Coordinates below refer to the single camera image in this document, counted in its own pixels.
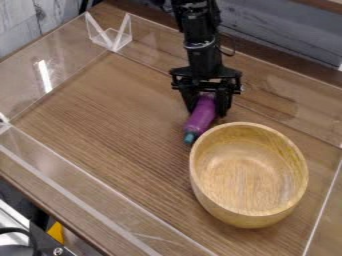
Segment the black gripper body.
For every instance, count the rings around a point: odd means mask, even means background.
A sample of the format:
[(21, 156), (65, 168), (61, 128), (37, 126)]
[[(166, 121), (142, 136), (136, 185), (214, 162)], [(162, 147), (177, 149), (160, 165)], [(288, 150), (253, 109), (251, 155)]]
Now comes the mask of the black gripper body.
[(241, 72), (222, 65), (220, 44), (216, 41), (184, 43), (188, 64), (169, 70), (170, 87), (182, 97), (196, 97), (201, 92), (226, 97), (241, 91)]

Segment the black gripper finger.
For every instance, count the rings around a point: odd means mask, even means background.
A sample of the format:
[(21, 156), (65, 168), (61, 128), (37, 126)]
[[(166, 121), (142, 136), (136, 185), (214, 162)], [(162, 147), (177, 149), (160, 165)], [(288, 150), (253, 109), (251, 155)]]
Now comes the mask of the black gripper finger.
[(218, 88), (214, 92), (214, 104), (216, 104), (216, 114), (218, 117), (226, 115), (226, 111), (230, 108), (232, 93), (228, 88)]
[(180, 90), (181, 99), (186, 108), (186, 111), (189, 113), (193, 112), (193, 109), (196, 107), (197, 99), (198, 99), (198, 93), (193, 90), (181, 89)]

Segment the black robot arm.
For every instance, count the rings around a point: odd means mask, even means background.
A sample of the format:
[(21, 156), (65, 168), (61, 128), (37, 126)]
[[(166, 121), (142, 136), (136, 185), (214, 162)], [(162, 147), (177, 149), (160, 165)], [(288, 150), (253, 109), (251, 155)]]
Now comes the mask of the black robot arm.
[(170, 0), (188, 65), (172, 68), (170, 87), (180, 92), (185, 108), (193, 112), (201, 93), (213, 95), (214, 114), (224, 117), (232, 96), (241, 92), (241, 72), (222, 65), (220, 10), (216, 0)]

